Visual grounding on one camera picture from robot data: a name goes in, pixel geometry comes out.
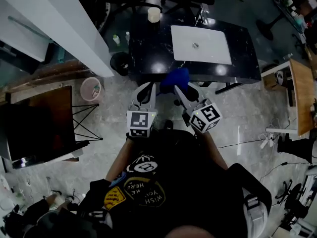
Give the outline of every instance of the white circular patch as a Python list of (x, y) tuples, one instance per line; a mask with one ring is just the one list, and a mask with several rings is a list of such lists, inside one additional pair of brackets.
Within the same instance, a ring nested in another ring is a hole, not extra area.
[(135, 165), (134, 170), (140, 173), (146, 173), (153, 171), (158, 167), (158, 164), (154, 161), (143, 162)]

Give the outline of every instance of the yellow patch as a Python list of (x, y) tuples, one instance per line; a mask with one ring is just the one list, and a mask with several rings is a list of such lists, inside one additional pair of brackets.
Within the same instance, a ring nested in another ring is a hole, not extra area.
[(108, 191), (105, 196), (104, 204), (105, 208), (109, 211), (113, 206), (125, 201), (125, 196), (119, 187), (114, 187)]

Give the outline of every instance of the power strip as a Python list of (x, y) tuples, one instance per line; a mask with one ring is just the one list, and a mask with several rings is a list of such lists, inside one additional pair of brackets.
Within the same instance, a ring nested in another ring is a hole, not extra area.
[(267, 138), (263, 141), (263, 143), (260, 145), (260, 148), (263, 149), (267, 144)]
[(274, 145), (274, 133), (271, 133), (269, 136), (269, 146), (272, 147)]

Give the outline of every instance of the blue object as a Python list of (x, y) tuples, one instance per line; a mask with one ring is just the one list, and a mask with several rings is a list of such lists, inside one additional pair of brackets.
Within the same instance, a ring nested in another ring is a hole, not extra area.
[(112, 183), (109, 185), (109, 188), (115, 186), (118, 182), (120, 182), (123, 179), (125, 179), (126, 176), (127, 176), (127, 173), (125, 171), (122, 171), (122, 173), (120, 175), (118, 175), (116, 179), (114, 179), (112, 181)]
[(174, 93), (177, 85), (182, 92), (187, 92), (189, 82), (188, 68), (178, 68), (171, 71), (159, 85), (160, 93)]

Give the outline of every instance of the marble floor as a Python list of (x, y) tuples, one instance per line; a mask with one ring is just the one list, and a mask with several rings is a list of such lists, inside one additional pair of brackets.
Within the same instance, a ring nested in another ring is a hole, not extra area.
[[(80, 157), (78, 163), (57, 162), (13, 170), (28, 204), (37, 202), (42, 199), (43, 195), (47, 195), (46, 177), (51, 178), (52, 189), (61, 190), (64, 194), (71, 194), (72, 190), (76, 189), (76, 195), (80, 199), (83, 199), (84, 194), (89, 190), (91, 181), (105, 177), (125, 142), (126, 110), (131, 94), (137, 85), (128, 77), (118, 74), (115, 77), (100, 80), (104, 86), (102, 101), (100, 106), (88, 116), (84, 125), (103, 137), (104, 140), (91, 142), (90, 145), (83, 148), (84, 155)], [(82, 81), (71, 80), (38, 86), (13, 94), (12, 102), (71, 85), (73, 104), (86, 104), (79, 93)], [(265, 132), (266, 127), (270, 124), (281, 128), (289, 125), (286, 93), (266, 91), (259, 82), (215, 95), (215, 90), (221, 86), (219, 83), (213, 83), (209, 88), (203, 88), (203, 90), (206, 96), (217, 104), (223, 115), (222, 121), (211, 132), (211, 135), (229, 166), (233, 163), (240, 163), (257, 179), (260, 179), (282, 162), (305, 162), (286, 153), (277, 153), (277, 145), (270, 148), (267, 144), (263, 149), (260, 148), (262, 141), (258, 136)], [(175, 106), (173, 100), (172, 94), (157, 97), (156, 108), (159, 116), (156, 127), (162, 127), (165, 119), (171, 119), (175, 129), (188, 130), (193, 133), (192, 129), (186, 127), (182, 120), (182, 108)], [(294, 184), (302, 182), (306, 167), (306, 164), (279, 167), (261, 180), (271, 192), (273, 204), (276, 203), (274, 197), (282, 188), (283, 181), (292, 179)], [(265, 231), (266, 237), (277, 228), (283, 213), (282, 207), (273, 206)]]

